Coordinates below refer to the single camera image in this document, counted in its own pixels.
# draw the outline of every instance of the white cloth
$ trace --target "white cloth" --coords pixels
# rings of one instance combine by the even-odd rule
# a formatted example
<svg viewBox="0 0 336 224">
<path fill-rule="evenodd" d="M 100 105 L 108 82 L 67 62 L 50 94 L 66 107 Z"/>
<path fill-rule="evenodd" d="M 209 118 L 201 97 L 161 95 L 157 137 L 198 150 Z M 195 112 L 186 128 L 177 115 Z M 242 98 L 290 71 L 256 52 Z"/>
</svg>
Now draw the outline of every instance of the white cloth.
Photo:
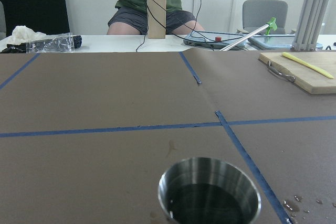
<svg viewBox="0 0 336 224">
<path fill-rule="evenodd" d="M 21 43 L 30 42 L 34 40 L 41 40 L 46 37 L 46 34 L 34 32 L 26 26 L 16 26 L 12 35 L 8 37 L 8 44 L 20 45 Z"/>
</svg>

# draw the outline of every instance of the gray chair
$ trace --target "gray chair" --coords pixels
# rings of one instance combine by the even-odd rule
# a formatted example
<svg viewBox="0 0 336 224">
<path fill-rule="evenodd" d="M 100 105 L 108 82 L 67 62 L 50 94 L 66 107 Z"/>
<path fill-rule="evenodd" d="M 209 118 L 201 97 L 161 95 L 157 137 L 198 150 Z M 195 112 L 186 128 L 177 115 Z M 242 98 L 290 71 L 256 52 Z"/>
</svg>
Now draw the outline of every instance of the gray chair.
<svg viewBox="0 0 336 224">
<path fill-rule="evenodd" d="M 0 40 L 6 38 L 6 20 L 4 6 L 0 1 Z"/>
<path fill-rule="evenodd" d="M 269 34 L 286 34 L 287 10 L 288 5 L 285 1 L 247 0 L 243 3 L 243 29 L 237 29 L 237 32 L 250 33 L 275 17 L 278 29 L 276 31 L 271 30 Z"/>
</svg>

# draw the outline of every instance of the blue painter's tape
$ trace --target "blue painter's tape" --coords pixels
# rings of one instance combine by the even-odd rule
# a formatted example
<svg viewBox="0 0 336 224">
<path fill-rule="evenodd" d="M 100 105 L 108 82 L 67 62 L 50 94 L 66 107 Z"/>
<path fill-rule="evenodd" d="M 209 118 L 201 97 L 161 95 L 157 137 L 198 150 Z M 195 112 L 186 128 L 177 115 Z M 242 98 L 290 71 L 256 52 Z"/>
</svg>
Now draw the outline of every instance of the blue painter's tape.
<svg viewBox="0 0 336 224">
<path fill-rule="evenodd" d="M 101 128 L 101 129 L 81 129 L 81 130 L 13 132 L 13 133 L 0 133 L 0 138 L 65 135 L 65 134 L 87 134 L 87 133 L 103 133 L 103 132 L 145 131 L 145 130 L 162 130 L 162 129 L 184 129 L 193 127 L 215 127 L 221 125 L 222 124 L 219 122 L 214 122 L 214 123 L 168 124 L 168 125 L 135 126 L 135 127 L 115 127 L 115 128 Z"/>
<path fill-rule="evenodd" d="M 27 61 L 19 70 L 12 74 L 7 80 L 0 84 L 0 90 L 5 87 L 10 81 L 12 81 L 17 75 L 19 75 L 29 64 L 31 64 L 40 54 L 35 54 L 29 61 Z"/>
<path fill-rule="evenodd" d="M 269 186 L 266 179 L 261 174 L 261 171 L 259 170 L 257 165 L 254 163 L 251 156 L 247 153 L 247 151 L 245 150 L 245 148 L 243 147 L 243 145 L 241 144 L 241 142 L 237 138 L 236 134 L 234 133 L 234 131 L 231 129 L 228 122 L 223 117 L 222 113 L 220 111 L 216 111 L 215 113 L 218 116 L 219 121 L 221 122 L 222 126 L 226 130 L 227 134 L 231 138 L 232 142 L 234 143 L 234 145 L 238 149 L 239 153 L 241 154 L 241 156 L 243 157 L 243 159 L 247 163 L 248 167 L 252 171 L 253 175 L 256 177 L 259 185 L 261 186 L 262 190 L 264 191 L 264 193 L 265 193 L 268 201 L 272 205 L 274 211 L 278 215 L 281 223 L 293 224 L 292 220 L 289 218 L 288 214 L 286 213 L 286 211 L 282 207 L 281 203 L 279 202 L 279 200 L 278 200 L 277 196 L 275 195 L 275 193 L 273 192 L 272 188 Z"/>
<path fill-rule="evenodd" d="M 265 119 L 265 120 L 231 121 L 228 124 L 248 125 L 248 124 L 263 124 L 263 123 L 291 123 L 291 122 L 325 121 L 325 120 L 336 120 L 336 115 L 310 116 L 306 118 L 280 118 L 280 119 Z"/>
<path fill-rule="evenodd" d="M 193 69 L 193 67 L 190 65 L 190 63 L 187 60 L 187 58 L 184 56 L 184 54 L 182 52 L 179 52 L 179 53 L 180 53 L 180 56 L 181 56 L 182 60 L 186 64 L 187 68 L 189 69 L 189 71 L 191 72 L 191 74 L 193 75 L 193 77 L 195 78 L 197 84 L 198 85 L 202 84 L 201 79 L 198 77 L 198 75 L 196 74 L 196 72 Z"/>
</svg>

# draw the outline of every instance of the metal rod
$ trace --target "metal rod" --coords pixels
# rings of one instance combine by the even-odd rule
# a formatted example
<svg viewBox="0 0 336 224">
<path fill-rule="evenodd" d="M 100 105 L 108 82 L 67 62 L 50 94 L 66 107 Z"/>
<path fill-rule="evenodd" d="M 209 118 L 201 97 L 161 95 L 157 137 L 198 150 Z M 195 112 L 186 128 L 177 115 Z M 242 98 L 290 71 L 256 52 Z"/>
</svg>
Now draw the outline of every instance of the metal rod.
<svg viewBox="0 0 336 224">
<path fill-rule="evenodd" d="M 253 35 L 256 35 L 257 33 L 261 32 L 262 30 L 269 27 L 269 24 L 265 24 L 262 27 L 250 32 L 249 34 L 245 35 L 244 37 L 240 38 L 239 40 L 233 42 L 230 45 L 227 45 L 226 47 L 220 49 L 220 51 L 229 51 L 231 48 L 237 46 L 239 43 L 243 42 L 244 40 L 247 40 L 248 38 L 252 37 Z"/>
</svg>

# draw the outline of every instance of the metal cup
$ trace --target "metal cup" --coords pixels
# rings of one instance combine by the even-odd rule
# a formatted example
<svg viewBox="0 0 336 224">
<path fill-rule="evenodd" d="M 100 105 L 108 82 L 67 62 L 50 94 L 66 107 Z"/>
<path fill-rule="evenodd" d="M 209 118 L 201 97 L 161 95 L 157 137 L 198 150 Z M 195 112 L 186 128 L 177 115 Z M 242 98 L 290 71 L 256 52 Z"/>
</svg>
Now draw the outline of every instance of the metal cup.
<svg viewBox="0 0 336 224">
<path fill-rule="evenodd" d="M 258 189 L 237 167 L 193 157 L 171 166 L 158 188 L 161 207 L 178 224 L 248 224 L 259 216 Z"/>
</svg>

